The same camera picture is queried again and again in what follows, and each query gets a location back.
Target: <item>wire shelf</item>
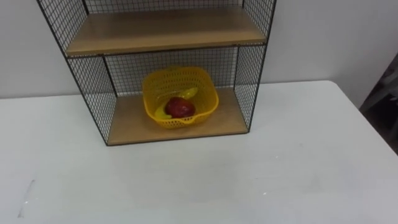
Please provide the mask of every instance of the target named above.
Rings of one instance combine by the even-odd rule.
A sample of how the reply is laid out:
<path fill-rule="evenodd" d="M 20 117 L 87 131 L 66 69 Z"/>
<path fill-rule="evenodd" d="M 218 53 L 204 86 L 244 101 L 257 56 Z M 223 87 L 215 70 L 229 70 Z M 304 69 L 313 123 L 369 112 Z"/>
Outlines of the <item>wire shelf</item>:
<path fill-rule="evenodd" d="M 268 39 L 275 0 L 37 0 L 37 2 L 106 144 L 112 133 L 119 100 L 141 95 L 144 77 L 169 66 L 202 67 L 211 75 L 216 88 L 231 89 L 231 93 L 236 97 L 242 122 L 248 131 L 250 130 L 267 50 L 266 44 L 79 57 L 68 57 L 66 51 L 88 15 L 97 13 L 239 6 Z"/>

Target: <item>yellow fruit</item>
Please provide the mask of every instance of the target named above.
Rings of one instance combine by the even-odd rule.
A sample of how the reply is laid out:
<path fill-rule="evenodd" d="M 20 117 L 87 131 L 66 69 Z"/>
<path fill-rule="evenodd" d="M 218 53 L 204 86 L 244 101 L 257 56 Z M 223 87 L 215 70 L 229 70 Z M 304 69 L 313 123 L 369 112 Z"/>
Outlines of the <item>yellow fruit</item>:
<path fill-rule="evenodd" d="M 184 98 L 184 99 L 190 99 L 194 97 L 198 93 L 198 87 L 193 87 L 187 90 L 182 91 L 180 94 L 178 94 L 178 97 Z"/>
<path fill-rule="evenodd" d="M 167 101 L 162 103 L 155 111 L 155 118 L 157 119 L 171 119 L 172 116 L 169 114 L 166 114 L 164 111 L 164 108 L 166 107 Z"/>

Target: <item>wooden shelf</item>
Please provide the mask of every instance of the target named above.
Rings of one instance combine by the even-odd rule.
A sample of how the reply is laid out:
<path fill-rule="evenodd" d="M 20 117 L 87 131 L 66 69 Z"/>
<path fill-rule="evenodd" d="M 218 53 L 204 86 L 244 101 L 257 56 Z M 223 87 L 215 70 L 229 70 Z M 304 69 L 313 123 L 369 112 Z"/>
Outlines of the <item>wooden shelf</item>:
<path fill-rule="evenodd" d="M 90 14 L 67 54 L 119 54 L 265 41 L 240 7 Z"/>
<path fill-rule="evenodd" d="M 217 110 L 204 123 L 179 129 L 164 129 L 150 119 L 145 113 L 142 96 L 119 97 L 108 144 L 118 145 L 247 133 L 248 129 L 233 89 L 219 89 L 218 96 L 220 103 Z"/>

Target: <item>white table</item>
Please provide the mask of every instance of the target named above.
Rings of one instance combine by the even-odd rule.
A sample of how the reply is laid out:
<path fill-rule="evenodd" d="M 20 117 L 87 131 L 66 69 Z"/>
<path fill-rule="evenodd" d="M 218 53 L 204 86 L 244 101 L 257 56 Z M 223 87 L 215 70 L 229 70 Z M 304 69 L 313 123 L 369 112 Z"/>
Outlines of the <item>white table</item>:
<path fill-rule="evenodd" d="M 398 223 L 398 157 L 332 82 L 261 85 L 249 134 L 120 147 L 80 96 L 1 100 L 0 140 L 0 223 Z"/>

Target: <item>red apple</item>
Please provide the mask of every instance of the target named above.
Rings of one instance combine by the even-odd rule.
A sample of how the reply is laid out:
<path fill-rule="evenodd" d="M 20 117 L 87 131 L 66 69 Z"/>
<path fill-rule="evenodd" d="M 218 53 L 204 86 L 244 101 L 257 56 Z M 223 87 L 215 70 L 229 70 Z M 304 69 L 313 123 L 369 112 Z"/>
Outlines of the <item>red apple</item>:
<path fill-rule="evenodd" d="M 167 102 L 165 112 L 173 118 L 186 118 L 195 114 L 195 106 L 181 97 L 172 97 Z"/>

